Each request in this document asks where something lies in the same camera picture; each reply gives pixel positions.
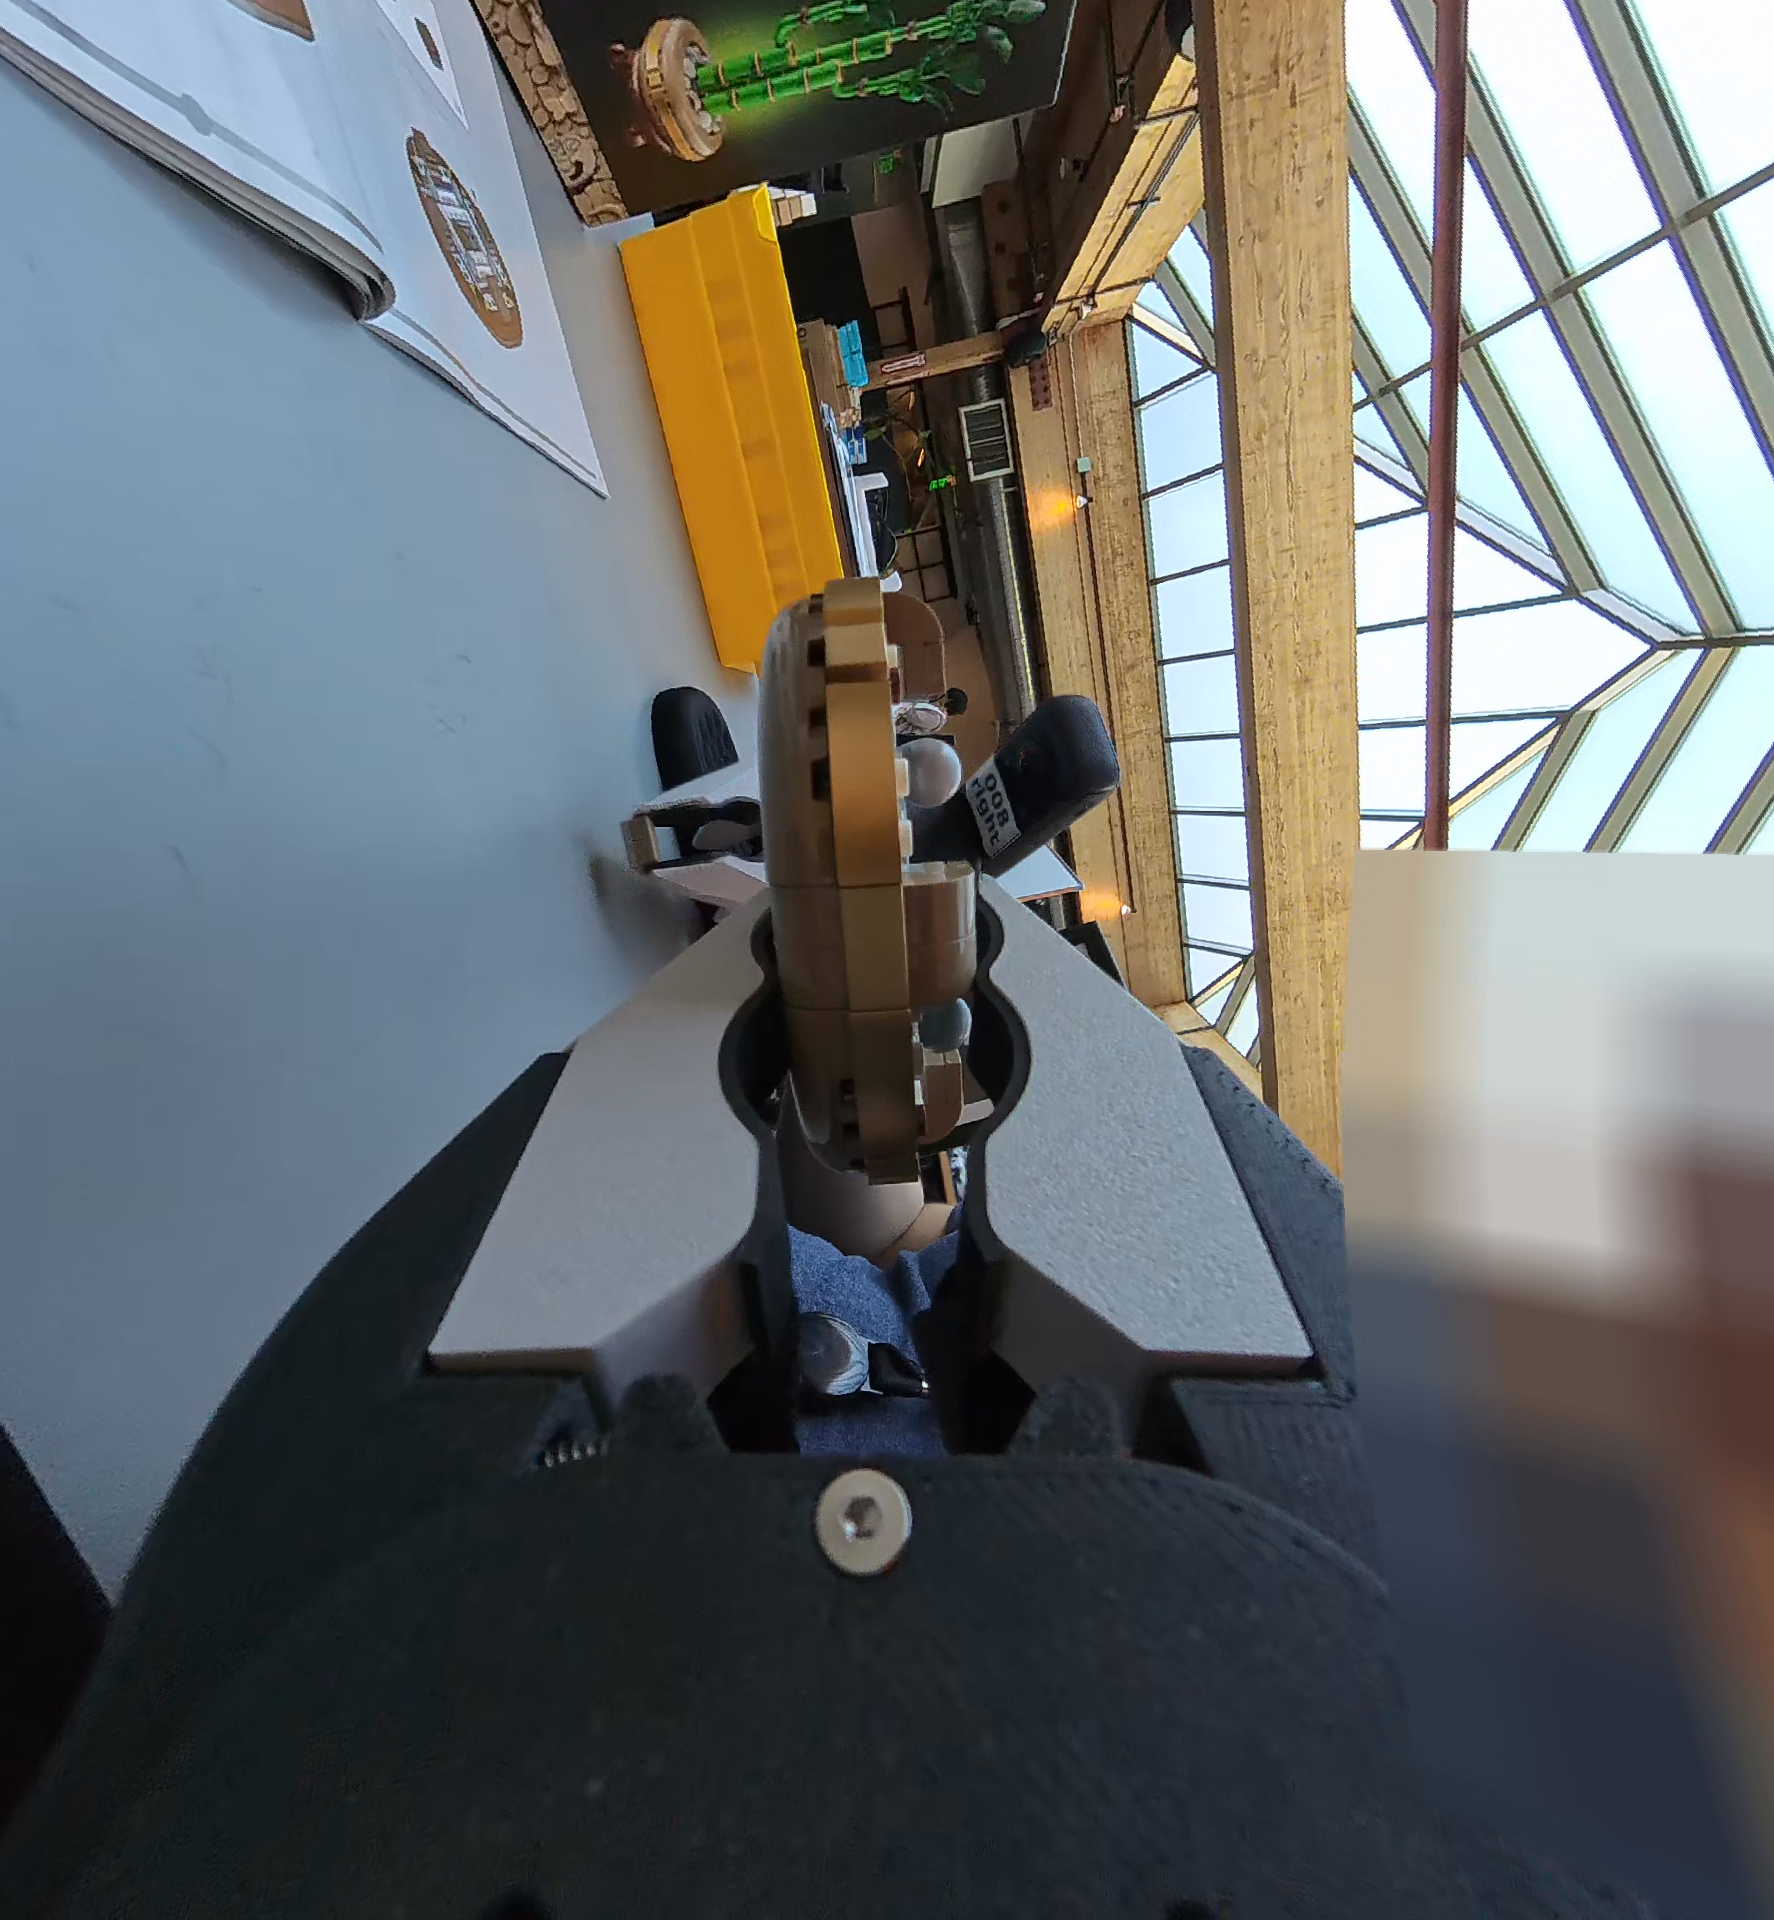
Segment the round gold lego model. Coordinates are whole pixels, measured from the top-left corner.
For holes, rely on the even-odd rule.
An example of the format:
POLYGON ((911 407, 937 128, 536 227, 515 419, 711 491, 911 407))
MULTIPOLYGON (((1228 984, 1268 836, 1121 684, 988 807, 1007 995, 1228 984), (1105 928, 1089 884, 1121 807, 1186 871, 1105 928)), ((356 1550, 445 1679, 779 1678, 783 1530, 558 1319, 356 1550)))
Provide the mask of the round gold lego model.
POLYGON ((976 975, 970 857, 915 851, 962 793, 898 754, 902 648, 937 620, 879 578, 832 578, 761 643, 757 799, 783 1069, 819 1164, 902 1185, 967 1111, 976 975))

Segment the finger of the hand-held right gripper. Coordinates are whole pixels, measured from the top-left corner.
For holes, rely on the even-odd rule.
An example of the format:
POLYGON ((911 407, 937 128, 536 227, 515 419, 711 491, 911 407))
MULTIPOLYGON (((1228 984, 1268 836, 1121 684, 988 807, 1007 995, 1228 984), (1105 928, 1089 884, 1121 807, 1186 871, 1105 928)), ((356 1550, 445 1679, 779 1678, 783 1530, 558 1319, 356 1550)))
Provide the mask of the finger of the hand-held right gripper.
POLYGON ((733 799, 659 799, 647 807, 659 825, 675 832, 684 857, 761 857, 761 799, 733 793, 733 799))
POLYGON ((692 861, 659 861, 647 879, 684 903, 711 907, 714 923, 765 890, 765 871, 733 851, 692 857, 692 861))

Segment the red pipe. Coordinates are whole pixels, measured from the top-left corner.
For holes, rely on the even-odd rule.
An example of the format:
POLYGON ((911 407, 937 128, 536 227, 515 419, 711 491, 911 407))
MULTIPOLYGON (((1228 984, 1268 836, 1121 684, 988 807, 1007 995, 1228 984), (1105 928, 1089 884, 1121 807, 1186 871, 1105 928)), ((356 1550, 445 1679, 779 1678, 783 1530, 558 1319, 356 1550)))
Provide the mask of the red pipe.
POLYGON ((1462 457, 1462 256, 1468 256, 1468 0, 1434 5, 1434 242, 1426 242, 1426 768, 1419 845, 1448 845, 1448 648, 1462 457))

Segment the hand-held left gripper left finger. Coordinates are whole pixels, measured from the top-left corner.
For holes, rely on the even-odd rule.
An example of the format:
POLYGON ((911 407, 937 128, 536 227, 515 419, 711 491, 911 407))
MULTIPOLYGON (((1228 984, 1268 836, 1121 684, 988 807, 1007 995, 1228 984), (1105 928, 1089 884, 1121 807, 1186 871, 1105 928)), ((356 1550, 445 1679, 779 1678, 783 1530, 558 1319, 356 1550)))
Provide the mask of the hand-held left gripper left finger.
POLYGON ((445 1308, 449 1374, 727 1378, 788 1339, 779 1150, 749 1111, 765 1009, 749 895, 592 1020, 445 1308))

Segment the black lego set box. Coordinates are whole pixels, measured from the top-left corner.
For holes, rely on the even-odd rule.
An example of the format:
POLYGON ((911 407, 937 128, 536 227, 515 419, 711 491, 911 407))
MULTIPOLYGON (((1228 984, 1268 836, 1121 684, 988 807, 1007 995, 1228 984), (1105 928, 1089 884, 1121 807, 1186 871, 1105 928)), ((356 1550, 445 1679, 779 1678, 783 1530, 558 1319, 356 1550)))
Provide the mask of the black lego set box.
POLYGON ((586 227, 1059 103, 1077 0, 476 0, 586 227))

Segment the black mesh chair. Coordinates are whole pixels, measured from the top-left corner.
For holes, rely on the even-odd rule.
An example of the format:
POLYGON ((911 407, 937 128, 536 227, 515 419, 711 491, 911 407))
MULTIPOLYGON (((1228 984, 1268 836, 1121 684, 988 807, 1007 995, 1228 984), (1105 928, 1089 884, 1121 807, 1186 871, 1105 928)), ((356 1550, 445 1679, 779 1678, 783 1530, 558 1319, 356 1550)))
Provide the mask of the black mesh chair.
POLYGON ((741 768, 733 728, 707 690, 659 690, 647 707, 659 787, 741 768))

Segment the yellow plastic bin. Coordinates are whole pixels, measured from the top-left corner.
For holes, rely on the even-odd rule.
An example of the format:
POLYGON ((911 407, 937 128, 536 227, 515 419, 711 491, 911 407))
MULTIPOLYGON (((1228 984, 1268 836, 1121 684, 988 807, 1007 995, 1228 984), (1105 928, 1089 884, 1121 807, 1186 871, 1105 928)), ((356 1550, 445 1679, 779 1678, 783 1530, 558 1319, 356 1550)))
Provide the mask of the yellow plastic bin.
POLYGON ((620 242, 714 660, 846 575, 765 186, 620 242))

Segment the metal air duct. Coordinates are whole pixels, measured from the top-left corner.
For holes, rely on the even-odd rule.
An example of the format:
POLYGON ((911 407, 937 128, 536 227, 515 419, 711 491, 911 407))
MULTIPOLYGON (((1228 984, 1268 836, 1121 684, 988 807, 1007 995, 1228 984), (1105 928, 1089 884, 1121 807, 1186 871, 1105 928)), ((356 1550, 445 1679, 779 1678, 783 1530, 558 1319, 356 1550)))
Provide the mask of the metal air duct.
MULTIPOLYGON (((988 233, 970 198, 934 209, 937 267, 944 267, 944 317, 953 342, 995 334, 995 278, 988 278, 988 233)), ((1003 733, 1011 733, 1048 699, 1039 660, 1039 603, 1032 565, 1026 531, 1026 484, 1017 471, 967 484, 953 511, 970 565, 970 620, 976 648, 995 690, 1003 733)))

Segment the lego instruction booklet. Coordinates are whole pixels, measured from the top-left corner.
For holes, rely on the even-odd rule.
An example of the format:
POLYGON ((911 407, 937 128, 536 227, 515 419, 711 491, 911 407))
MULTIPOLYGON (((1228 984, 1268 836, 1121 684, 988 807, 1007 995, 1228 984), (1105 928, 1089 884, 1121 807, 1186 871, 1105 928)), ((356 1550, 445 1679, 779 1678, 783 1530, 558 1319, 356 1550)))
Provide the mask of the lego instruction booklet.
POLYGON ((366 328, 611 496, 467 0, 0 0, 0 59, 322 260, 366 328))

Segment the glass skylight windows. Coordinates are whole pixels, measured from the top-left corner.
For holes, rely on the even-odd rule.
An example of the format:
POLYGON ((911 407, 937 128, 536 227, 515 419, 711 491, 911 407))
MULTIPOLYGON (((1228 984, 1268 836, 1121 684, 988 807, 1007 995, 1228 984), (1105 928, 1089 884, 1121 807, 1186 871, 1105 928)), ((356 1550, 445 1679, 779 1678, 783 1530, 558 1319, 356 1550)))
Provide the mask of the glass skylight windows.
MULTIPOLYGON (((1440 5, 1350 5, 1357 845, 1426 816, 1440 5)), ((1184 1009, 1262 1061, 1210 220, 1127 360, 1184 1009)), ((1468 5, 1448 845, 1774 851, 1774 0, 1468 5)))

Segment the person's blue jeans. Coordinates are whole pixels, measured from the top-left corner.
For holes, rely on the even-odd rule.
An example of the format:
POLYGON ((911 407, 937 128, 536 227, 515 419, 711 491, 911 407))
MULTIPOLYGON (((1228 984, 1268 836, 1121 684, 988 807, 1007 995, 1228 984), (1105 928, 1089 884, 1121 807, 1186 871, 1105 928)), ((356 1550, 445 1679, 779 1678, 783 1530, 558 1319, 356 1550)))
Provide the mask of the person's blue jeans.
POLYGON ((841 1404, 807 1404, 798 1389, 803 1456, 944 1456, 944 1428, 926 1395, 926 1362, 915 1354, 915 1319, 934 1308, 953 1269, 953 1235, 891 1269, 832 1252, 788 1229, 798 1310, 846 1319, 872 1339, 873 1389, 841 1404))

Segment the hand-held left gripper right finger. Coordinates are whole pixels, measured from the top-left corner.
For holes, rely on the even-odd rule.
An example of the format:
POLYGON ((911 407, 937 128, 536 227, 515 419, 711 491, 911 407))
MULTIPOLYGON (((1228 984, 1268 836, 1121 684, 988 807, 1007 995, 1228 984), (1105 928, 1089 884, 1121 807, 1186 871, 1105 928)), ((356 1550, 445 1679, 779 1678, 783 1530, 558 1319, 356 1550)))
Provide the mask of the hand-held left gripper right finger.
POLYGON ((1017 1069, 976 1135, 988 1349, 1026 1378, 1292 1374, 1316 1360, 1186 1044, 1003 879, 995 1009, 1017 1069))

